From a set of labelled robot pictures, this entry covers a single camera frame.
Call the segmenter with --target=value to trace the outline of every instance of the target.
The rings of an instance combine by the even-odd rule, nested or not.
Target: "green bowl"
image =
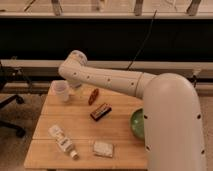
[[[144,121],[143,121],[143,109],[138,109],[136,110],[131,117],[131,129],[133,134],[141,139],[145,139],[145,134],[144,134]]]

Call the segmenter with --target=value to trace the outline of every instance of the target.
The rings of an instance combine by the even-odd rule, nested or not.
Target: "food item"
[[[106,115],[108,112],[110,112],[112,108],[104,103],[100,107],[98,107],[95,111],[93,111],[90,116],[95,120],[98,121],[101,119],[104,115]]]
[[[94,101],[97,99],[98,95],[99,95],[99,89],[96,88],[96,89],[94,89],[93,92],[91,93],[90,98],[89,98],[89,101],[88,101],[88,104],[89,104],[89,105],[92,105],[92,104],[94,103]]]
[[[113,157],[114,146],[113,144],[102,142],[102,141],[95,141],[93,146],[93,152],[97,156],[102,157]]]
[[[65,136],[64,132],[58,125],[53,125],[50,127],[49,133],[53,138],[55,138],[56,143],[64,153],[69,154],[73,159],[78,158],[74,144],[68,137]]]

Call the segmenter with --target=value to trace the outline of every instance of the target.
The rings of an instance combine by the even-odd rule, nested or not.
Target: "floor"
[[[21,95],[25,104],[15,102],[0,111],[0,119],[23,126],[27,135],[20,139],[14,132],[0,128],[0,171],[26,171],[23,162],[30,145],[37,120],[39,118],[45,95]],[[208,171],[213,170],[213,95],[200,95],[203,112],[204,134]]]
[[[8,12],[23,12],[32,0],[1,0],[0,8]],[[52,12],[50,0],[35,0],[27,12]],[[59,0],[64,13],[97,12],[99,0]],[[133,12],[134,0],[107,0],[104,12]],[[143,12],[185,12],[191,0],[144,0]],[[212,0],[202,0],[200,12],[213,12]]]

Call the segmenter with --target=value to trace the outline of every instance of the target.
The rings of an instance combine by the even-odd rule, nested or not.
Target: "chair leg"
[[[18,104],[22,104],[24,103],[24,99],[22,97],[20,97],[19,95],[15,94],[13,96],[10,96],[9,98],[3,100],[0,103],[0,109],[3,108],[4,106],[6,106],[7,104],[9,104],[10,102],[12,102],[13,100],[16,100],[16,102]]]
[[[26,131],[18,125],[14,125],[14,124],[11,124],[11,123],[8,123],[8,122],[0,121],[0,126],[15,129],[16,130],[16,136],[19,137],[19,138],[22,138],[26,134]]]

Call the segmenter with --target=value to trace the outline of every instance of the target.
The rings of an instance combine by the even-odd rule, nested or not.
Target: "bottle cap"
[[[75,150],[72,150],[71,152],[70,152],[70,156],[73,158],[73,159],[78,159],[78,153],[75,151]]]

